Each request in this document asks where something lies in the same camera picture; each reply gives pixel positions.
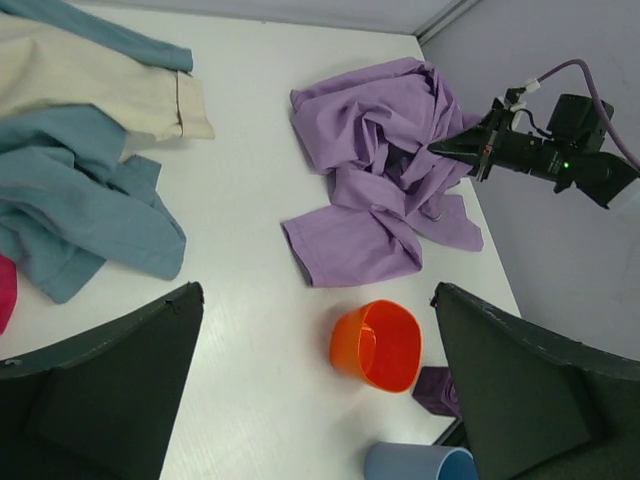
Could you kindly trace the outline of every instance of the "teal cloth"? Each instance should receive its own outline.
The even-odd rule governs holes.
[[[189,71],[191,52],[59,0],[0,0],[0,12],[48,23],[152,66]],[[90,105],[0,121],[0,254],[54,302],[114,260],[174,278],[186,237],[155,192],[160,165],[119,163],[127,132]]]

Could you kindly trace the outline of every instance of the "dark purple cube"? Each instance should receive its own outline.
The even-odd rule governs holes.
[[[423,367],[413,398],[434,415],[461,417],[458,395],[447,367]]]

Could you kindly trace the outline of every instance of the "cable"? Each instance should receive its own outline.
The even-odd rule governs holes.
[[[591,75],[591,70],[589,69],[589,66],[584,60],[576,58],[576,59],[568,60],[564,63],[561,63],[557,67],[549,70],[547,73],[539,77],[538,82],[539,83],[544,82],[550,76],[558,73],[560,70],[570,65],[577,65],[582,69],[582,73],[584,74],[584,79],[587,82],[587,88],[589,89],[589,93],[591,94],[591,98],[593,99],[593,102],[595,104],[596,112],[598,112],[598,116],[604,122],[607,132],[609,133],[609,135],[611,135],[611,139],[613,140],[613,143],[615,143],[616,147],[618,147],[620,152],[627,158],[627,160],[629,160],[631,165],[633,165],[637,170],[640,171],[640,160],[638,160],[636,156],[633,153],[631,153],[631,151],[627,148],[627,146],[624,144],[624,142],[618,135],[618,132],[616,132],[616,129],[613,127],[613,123],[611,123],[611,120],[609,119],[607,112],[604,110],[604,107],[602,106],[602,100],[600,99],[600,95],[598,94],[598,89],[596,88],[595,81],[593,80],[593,75]]]
[[[536,125],[535,120],[533,119],[533,113],[531,112],[531,110],[528,110],[526,108],[521,108],[521,109],[517,110],[517,112],[524,112],[524,113],[527,114],[527,117],[529,117],[529,123],[531,124],[533,129],[536,132],[538,132],[538,135],[541,135],[541,136],[543,136],[545,138],[553,138],[553,135],[551,135],[549,132],[545,132],[543,129],[538,128],[538,126]]]

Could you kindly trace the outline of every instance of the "gray wall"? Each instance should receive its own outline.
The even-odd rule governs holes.
[[[80,0],[91,3],[92,0]],[[451,0],[98,0],[101,3],[412,34]]]
[[[483,0],[424,48],[463,108],[564,60],[585,59],[614,124],[640,155],[640,1]],[[546,126],[558,95],[586,94],[579,69],[529,96]],[[610,142],[605,150],[618,153]],[[476,191],[523,316],[592,346],[640,360],[640,232],[576,190],[561,195],[534,178],[494,169]]]

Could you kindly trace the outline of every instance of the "black object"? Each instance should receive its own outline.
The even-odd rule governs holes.
[[[0,478],[157,479],[202,314],[190,283],[0,362]]]
[[[640,362],[450,284],[432,303],[482,480],[640,478]],[[439,439],[463,443],[461,424]]]
[[[555,183],[560,193],[572,184],[601,207],[638,178],[638,171],[611,153],[600,152],[606,129],[589,97],[561,95],[545,138],[512,130],[523,88],[507,90],[506,100],[494,99],[490,112],[475,127],[428,149],[472,165],[471,175],[486,180],[493,165]],[[602,102],[609,118],[613,107]]]

